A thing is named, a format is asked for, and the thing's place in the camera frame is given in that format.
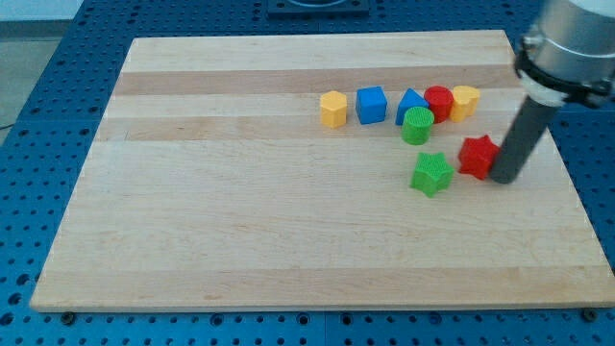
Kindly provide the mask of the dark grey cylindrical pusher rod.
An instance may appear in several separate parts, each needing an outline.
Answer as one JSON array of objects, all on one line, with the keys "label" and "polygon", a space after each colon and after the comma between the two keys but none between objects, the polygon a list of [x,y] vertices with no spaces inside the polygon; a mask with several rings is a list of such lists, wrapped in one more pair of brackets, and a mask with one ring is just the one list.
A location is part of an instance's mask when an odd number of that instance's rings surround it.
[{"label": "dark grey cylindrical pusher rod", "polygon": [[559,107],[542,105],[529,96],[524,99],[491,166],[492,181],[508,185],[518,178],[558,111]]}]

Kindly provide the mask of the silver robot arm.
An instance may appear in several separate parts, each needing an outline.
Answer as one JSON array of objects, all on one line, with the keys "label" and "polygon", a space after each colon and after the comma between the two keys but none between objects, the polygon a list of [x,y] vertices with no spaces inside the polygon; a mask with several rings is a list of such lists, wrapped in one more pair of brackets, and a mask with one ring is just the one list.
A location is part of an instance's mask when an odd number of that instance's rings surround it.
[{"label": "silver robot arm", "polygon": [[514,70],[525,97],[489,177],[516,180],[558,111],[601,107],[614,89],[614,3],[551,0],[520,40]]}]

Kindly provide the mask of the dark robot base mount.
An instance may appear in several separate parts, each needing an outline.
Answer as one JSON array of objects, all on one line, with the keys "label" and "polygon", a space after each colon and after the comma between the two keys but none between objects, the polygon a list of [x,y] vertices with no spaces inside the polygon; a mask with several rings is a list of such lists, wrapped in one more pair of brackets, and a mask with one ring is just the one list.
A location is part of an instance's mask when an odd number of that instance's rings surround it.
[{"label": "dark robot base mount", "polygon": [[370,0],[267,0],[266,15],[268,18],[286,18],[292,15],[368,15],[370,7]]}]

